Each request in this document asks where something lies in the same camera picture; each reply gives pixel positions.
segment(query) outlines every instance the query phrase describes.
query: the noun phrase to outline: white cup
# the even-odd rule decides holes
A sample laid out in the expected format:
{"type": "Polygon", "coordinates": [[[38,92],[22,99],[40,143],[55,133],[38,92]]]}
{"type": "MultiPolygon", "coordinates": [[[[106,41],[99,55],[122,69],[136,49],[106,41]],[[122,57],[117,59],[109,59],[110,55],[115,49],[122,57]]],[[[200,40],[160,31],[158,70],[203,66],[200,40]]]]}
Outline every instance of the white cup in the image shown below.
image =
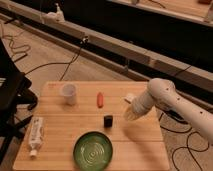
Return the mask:
{"type": "Polygon", "coordinates": [[[60,95],[66,100],[69,105],[75,105],[77,101],[76,88],[73,84],[67,83],[63,85],[60,89],[60,95]]]}

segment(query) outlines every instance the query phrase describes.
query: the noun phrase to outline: gray floor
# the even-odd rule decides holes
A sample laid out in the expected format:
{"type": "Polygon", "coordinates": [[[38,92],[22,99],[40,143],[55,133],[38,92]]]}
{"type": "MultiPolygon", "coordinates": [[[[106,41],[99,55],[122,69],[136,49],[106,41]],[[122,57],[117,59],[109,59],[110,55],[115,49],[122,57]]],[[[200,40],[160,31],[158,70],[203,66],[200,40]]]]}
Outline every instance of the gray floor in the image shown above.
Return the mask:
{"type": "MultiPolygon", "coordinates": [[[[17,37],[13,37],[15,46],[21,46],[23,44],[30,45],[31,49],[28,51],[28,56],[16,63],[18,68],[23,72],[28,72],[33,68],[49,63],[49,62],[68,62],[73,57],[74,53],[63,49],[56,44],[48,42],[41,37],[38,37],[34,34],[27,32],[26,30],[22,30],[14,25],[8,24],[4,26],[4,34],[7,35],[19,35],[17,37]]],[[[8,44],[9,41],[3,39],[5,46],[7,47],[10,55],[12,55],[11,49],[9,48],[8,44]]],[[[66,65],[50,65],[38,70],[33,71],[30,74],[27,74],[27,77],[32,81],[32,91],[34,91],[38,96],[40,95],[40,91],[42,86],[46,81],[55,81],[59,80],[63,72],[65,71],[66,65]]],[[[67,74],[64,77],[64,80],[86,80],[86,81],[93,81],[93,80],[107,80],[107,81],[126,81],[131,80],[121,74],[113,72],[93,61],[90,61],[84,57],[79,56],[77,61],[71,64],[67,74]]],[[[19,113],[26,113],[24,109],[19,109],[19,113]]],[[[181,125],[174,120],[168,118],[167,116],[163,116],[160,121],[161,126],[166,127],[171,130],[176,131],[185,131],[189,128],[189,125],[181,125]]],[[[194,130],[185,133],[185,134],[178,134],[172,133],[165,129],[162,129],[162,133],[164,136],[168,157],[170,160],[171,170],[176,170],[174,168],[174,164],[172,161],[172,153],[175,149],[179,147],[186,147],[187,137],[192,133],[194,130]]],[[[0,167],[0,171],[11,171],[12,164],[16,157],[20,142],[14,139],[13,143],[11,144],[8,153],[5,157],[2,166],[0,167]]],[[[198,134],[192,134],[189,138],[189,147],[202,150],[205,149],[207,146],[207,142],[201,138],[198,134]]],[[[192,151],[192,154],[197,159],[198,163],[201,165],[204,171],[211,171],[213,170],[213,148],[210,147],[205,152],[195,152],[192,151]]],[[[181,148],[180,150],[176,151],[174,155],[174,160],[181,171],[199,171],[198,165],[190,156],[189,151],[186,148],[181,148]]]]}

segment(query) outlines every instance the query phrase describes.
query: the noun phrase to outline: black chair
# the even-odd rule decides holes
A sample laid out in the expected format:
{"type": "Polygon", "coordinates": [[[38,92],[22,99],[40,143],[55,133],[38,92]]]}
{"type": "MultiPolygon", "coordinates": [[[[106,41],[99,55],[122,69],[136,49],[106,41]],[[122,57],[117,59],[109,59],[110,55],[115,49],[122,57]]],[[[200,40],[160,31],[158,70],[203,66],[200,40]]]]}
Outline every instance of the black chair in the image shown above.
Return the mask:
{"type": "Polygon", "coordinates": [[[0,146],[1,164],[13,137],[19,139],[24,137],[20,129],[25,127],[32,117],[17,121],[15,116],[17,105],[29,104],[28,110],[32,110],[37,105],[36,95],[29,90],[31,81],[15,66],[1,39],[0,78],[0,137],[4,138],[0,146]]]}

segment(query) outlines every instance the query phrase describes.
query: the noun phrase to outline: green plate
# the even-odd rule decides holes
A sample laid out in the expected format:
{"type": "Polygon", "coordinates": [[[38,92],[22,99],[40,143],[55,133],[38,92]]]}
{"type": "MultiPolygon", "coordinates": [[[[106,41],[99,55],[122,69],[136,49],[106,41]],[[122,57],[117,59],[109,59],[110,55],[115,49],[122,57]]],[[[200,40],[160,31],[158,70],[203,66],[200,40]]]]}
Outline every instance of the green plate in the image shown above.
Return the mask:
{"type": "Polygon", "coordinates": [[[112,158],[112,144],[100,132],[88,132],[75,144],[73,156],[81,171],[103,171],[112,158]]]}

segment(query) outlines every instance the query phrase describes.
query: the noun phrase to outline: wooden tabletop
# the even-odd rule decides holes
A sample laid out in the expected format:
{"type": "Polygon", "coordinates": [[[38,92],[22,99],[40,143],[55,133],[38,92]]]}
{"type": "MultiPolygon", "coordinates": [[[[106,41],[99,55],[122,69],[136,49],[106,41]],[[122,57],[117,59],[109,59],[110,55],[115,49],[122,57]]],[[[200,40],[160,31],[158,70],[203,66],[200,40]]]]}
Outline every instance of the wooden tabletop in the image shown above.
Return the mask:
{"type": "Polygon", "coordinates": [[[155,108],[146,116],[127,122],[123,114],[129,104],[127,93],[140,94],[146,82],[70,82],[77,88],[77,104],[69,106],[59,96],[66,82],[48,82],[43,88],[34,116],[44,117],[44,140],[38,156],[29,157],[26,132],[14,170],[78,170],[73,160],[77,139],[89,131],[104,133],[112,142],[113,157],[106,170],[169,170],[169,162],[155,108]],[[98,108],[96,96],[104,95],[104,106],[98,108]],[[113,126],[104,128],[103,116],[113,115],[113,126]]]}
{"type": "MultiPolygon", "coordinates": [[[[131,0],[118,0],[120,2],[130,3],[131,0]]],[[[138,5],[149,5],[162,8],[162,4],[166,10],[194,15],[204,18],[208,12],[209,4],[201,4],[198,0],[140,0],[138,5]]]]}

